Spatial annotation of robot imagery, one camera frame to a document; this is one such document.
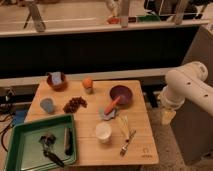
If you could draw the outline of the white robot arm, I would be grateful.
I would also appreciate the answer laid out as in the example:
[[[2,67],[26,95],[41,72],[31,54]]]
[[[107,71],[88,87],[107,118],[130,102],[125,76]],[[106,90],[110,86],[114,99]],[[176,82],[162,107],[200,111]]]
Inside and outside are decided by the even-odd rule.
[[[189,62],[169,70],[165,75],[166,86],[158,99],[163,106],[161,123],[168,125],[176,111],[188,99],[213,117],[213,87],[205,83],[207,67],[199,62]]]

